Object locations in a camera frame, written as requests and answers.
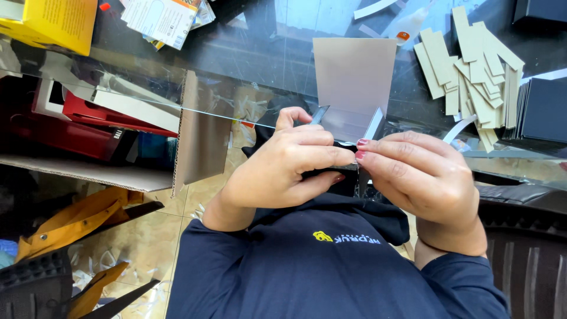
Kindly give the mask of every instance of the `glass table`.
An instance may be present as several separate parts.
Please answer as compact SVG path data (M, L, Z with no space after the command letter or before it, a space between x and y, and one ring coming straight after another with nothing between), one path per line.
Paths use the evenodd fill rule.
M311 111L318 105L313 37L370 37L361 26L386 36L397 20L429 4L399 0L354 20L353 11L376 0L216 0L211 2L216 20L191 31L182 50L163 47L156 52L120 19L124 7L119 0L99 2L111 8L97 11L90 56L13 40L11 49L21 67L5 69L172 107L181 107L183 80L192 70L199 85L212 92L192 111L269 127L283 105L301 104ZM524 77L567 68L567 32L516 30L511 25L515 0L437 0L422 30L441 30L450 55L459 53L450 13L456 6L466 7L470 23L484 21L526 63ZM443 136L455 121L444 115L443 99L431 99L414 43L396 52L386 119L392 129ZM567 170L561 164L567 155L558 158L505 144L487 154L475 134L469 125L459 136L470 148L463 154L471 169L567 190Z

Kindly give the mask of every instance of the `red nail polish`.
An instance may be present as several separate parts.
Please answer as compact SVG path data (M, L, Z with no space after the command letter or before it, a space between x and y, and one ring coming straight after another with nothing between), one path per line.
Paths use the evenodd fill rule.
M341 175L335 177L335 180L333 181L333 184L336 184L336 183L342 181L343 179L345 179L345 176L341 174Z
M366 155L366 152L363 151L363 150L358 150L358 151L354 154L354 156L356 156L356 158L358 158L359 160L361 160L361 159L364 157L364 155Z

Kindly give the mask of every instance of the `stack of cardboard strips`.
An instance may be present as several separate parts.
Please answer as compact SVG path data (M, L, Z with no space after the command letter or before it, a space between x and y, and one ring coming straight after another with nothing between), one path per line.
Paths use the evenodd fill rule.
M414 46L433 99L445 96L445 114L476 114L476 128L487 152L498 141L495 128L516 125L524 62L484 25L469 25L463 6L452 9L462 58L450 57L441 31L420 32Z

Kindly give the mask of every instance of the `yellow logo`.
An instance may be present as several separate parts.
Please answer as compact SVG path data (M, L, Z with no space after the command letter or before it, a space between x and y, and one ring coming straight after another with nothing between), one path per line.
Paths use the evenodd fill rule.
M333 241L329 235L323 233L321 230L313 233L313 236L315 236L315 238L319 241Z

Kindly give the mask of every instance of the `glue bottle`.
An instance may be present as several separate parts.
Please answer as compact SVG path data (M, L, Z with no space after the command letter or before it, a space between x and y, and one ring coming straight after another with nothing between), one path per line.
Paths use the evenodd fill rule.
M417 9L416 12L396 21L390 29L388 37L397 39L398 46L404 45L407 41L412 41L420 33L421 25L429 13L429 8L434 3L435 0L431 1L428 6Z

